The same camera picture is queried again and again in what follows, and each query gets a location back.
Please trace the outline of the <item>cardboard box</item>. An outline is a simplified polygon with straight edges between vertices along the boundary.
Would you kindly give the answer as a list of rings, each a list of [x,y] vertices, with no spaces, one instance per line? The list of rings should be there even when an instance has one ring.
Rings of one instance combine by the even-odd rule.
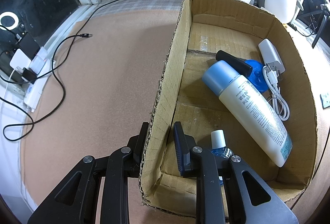
[[[278,119],[249,80],[215,59],[223,50],[259,61],[262,41],[275,46],[284,64],[280,92],[290,109],[287,121]],[[175,122],[204,149],[210,148],[211,132],[223,130],[226,145],[284,202],[308,187],[317,158],[317,107],[297,47],[283,24],[263,9],[237,0],[182,2],[141,161],[145,204],[195,215],[196,181],[178,171]]]

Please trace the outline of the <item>white USB wall charger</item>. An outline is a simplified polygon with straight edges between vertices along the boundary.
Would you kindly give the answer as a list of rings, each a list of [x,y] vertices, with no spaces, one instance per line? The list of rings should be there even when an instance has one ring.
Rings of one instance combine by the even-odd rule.
[[[263,62],[265,65],[270,66],[271,69],[278,71],[280,74],[285,72],[283,61],[276,47],[268,39],[264,39],[258,45]]]

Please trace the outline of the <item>small blue liquid bottle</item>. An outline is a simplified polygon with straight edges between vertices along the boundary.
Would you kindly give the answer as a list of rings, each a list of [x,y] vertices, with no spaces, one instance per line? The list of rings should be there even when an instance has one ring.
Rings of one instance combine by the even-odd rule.
[[[211,132],[211,153],[215,156],[218,169],[224,169],[227,162],[233,155],[230,148],[226,146],[225,136],[223,130],[215,130]]]

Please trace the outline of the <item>white bottle with blue cap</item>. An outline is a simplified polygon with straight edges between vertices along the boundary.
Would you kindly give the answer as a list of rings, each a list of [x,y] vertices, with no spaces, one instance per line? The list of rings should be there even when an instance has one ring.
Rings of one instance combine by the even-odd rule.
[[[202,81],[266,155],[278,167],[284,166],[292,150],[291,138],[275,110],[255,86],[223,60],[213,64]]]

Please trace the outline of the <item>black cylindrical tube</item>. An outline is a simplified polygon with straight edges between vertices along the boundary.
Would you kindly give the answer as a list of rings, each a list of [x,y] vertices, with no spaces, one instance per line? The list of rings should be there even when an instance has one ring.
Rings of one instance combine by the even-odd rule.
[[[234,68],[239,74],[248,78],[253,71],[251,65],[247,64],[245,61],[223,51],[220,50],[216,53],[215,59],[217,61],[223,60],[227,62],[232,68]]]

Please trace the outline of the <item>blue round lid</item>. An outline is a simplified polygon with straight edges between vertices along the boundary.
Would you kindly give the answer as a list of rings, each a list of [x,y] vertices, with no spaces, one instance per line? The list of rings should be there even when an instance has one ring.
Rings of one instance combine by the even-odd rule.
[[[244,62],[252,67],[252,73],[247,77],[247,79],[260,93],[267,91],[269,87],[263,76],[263,64],[253,59],[247,59]]]

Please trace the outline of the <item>white power strip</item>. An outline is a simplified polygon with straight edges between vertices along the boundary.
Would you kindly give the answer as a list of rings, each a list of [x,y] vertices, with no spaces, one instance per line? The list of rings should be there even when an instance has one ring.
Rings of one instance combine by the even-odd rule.
[[[28,67],[34,73],[38,72],[34,83],[29,84],[24,97],[24,103],[31,112],[36,110],[45,84],[51,74],[53,62],[48,54],[48,51],[41,47]]]

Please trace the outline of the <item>black plug adapter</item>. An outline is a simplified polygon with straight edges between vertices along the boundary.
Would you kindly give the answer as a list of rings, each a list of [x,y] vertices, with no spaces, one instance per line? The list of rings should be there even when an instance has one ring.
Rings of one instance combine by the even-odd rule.
[[[20,68],[16,67],[15,71],[18,72],[21,75],[21,78],[26,82],[26,83],[32,83],[34,84],[37,78],[37,75],[35,72],[28,68]]]

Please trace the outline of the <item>checkered white mat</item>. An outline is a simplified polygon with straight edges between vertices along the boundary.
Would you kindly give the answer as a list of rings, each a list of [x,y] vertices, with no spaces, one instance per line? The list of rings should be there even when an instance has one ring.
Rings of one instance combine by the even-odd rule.
[[[111,1],[93,14],[93,17],[141,10],[178,11],[183,0],[119,0]]]

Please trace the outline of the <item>white power adapter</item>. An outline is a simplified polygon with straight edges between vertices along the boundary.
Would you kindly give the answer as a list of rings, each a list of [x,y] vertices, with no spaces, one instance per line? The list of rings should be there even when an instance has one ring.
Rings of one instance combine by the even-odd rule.
[[[9,65],[19,74],[22,74],[24,69],[27,69],[31,64],[31,59],[21,50],[17,49],[13,55]]]

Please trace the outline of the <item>black tripod stand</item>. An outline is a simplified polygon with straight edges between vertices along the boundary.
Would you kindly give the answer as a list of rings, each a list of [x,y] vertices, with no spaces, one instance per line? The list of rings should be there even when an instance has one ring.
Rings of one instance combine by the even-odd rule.
[[[321,4],[316,11],[300,13],[298,19],[310,30],[310,36],[314,36],[312,48],[315,48],[320,40],[329,47],[329,4]]]

